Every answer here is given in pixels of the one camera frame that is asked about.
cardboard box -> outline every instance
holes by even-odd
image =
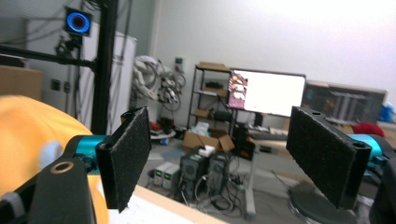
[[[184,134],[183,147],[195,148],[209,145],[218,151],[230,151],[234,148],[233,140],[224,130],[209,129],[211,137],[192,133],[190,130]]]
[[[195,109],[195,116],[207,118],[209,117],[209,111],[205,109]]]
[[[216,89],[216,88],[205,87],[204,91],[214,92],[215,94],[217,94],[220,97],[227,97],[227,95],[228,95],[228,91],[224,90],[224,89]]]
[[[24,95],[41,100],[41,71],[0,65],[0,95]]]

cable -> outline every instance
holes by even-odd
[[[128,0],[129,6],[128,6],[128,13],[127,13],[127,18],[126,18],[126,23],[125,23],[125,28],[124,28],[124,38],[123,38],[123,42],[122,42],[122,47],[121,47],[121,56],[120,56],[120,62],[118,63],[118,69],[119,72],[116,74],[115,79],[117,80],[117,86],[116,88],[114,88],[114,92],[113,95],[115,95],[115,97],[113,97],[113,100],[115,101],[115,104],[113,105],[111,102],[111,100],[109,101],[110,103],[110,107],[109,107],[109,114],[108,118],[109,118],[109,130],[111,131],[112,126],[113,126],[113,119],[115,119],[116,116],[116,110],[117,110],[117,106],[118,106],[118,99],[120,96],[120,77],[121,77],[121,73],[122,73],[122,67],[123,67],[123,62],[124,62],[124,56],[125,56],[125,48],[126,48],[126,41],[128,39],[128,32],[129,32],[129,23],[131,20],[131,11],[132,11],[132,0]]]
[[[277,180],[285,187],[285,189],[289,190],[290,186],[288,186],[285,181],[283,181],[279,176],[275,173],[275,171],[271,171],[271,173],[276,177]]]

computer tower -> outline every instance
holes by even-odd
[[[201,156],[194,150],[193,153],[180,159],[180,171],[185,180],[198,180],[206,174],[208,158]]]
[[[229,152],[217,152],[210,157],[206,185],[211,195],[222,193],[227,183],[231,156]]]
[[[198,154],[198,148],[192,153],[180,158],[181,184],[177,188],[176,197],[183,200],[192,200],[197,188],[199,195],[205,188],[205,182],[198,183],[199,179],[207,174],[208,158]]]

blue ring light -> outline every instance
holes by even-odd
[[[83,24],[81,26],[76,26],[73,23],[73,21],[75,19],[82,20]],[[90,23],[90,20],[88,20],[88,18],[85,15],[78,13],[78,12],[73,12],[67,16],[67,25],[70,27],[70,29],[76,31],[77,33],[83,34],[90,29],[91,23]]]

screw hole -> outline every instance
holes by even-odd
[[[364,145],[363,142],[354,142],[352,145],[353,145],[354,147],[365,147],[365,145]]]

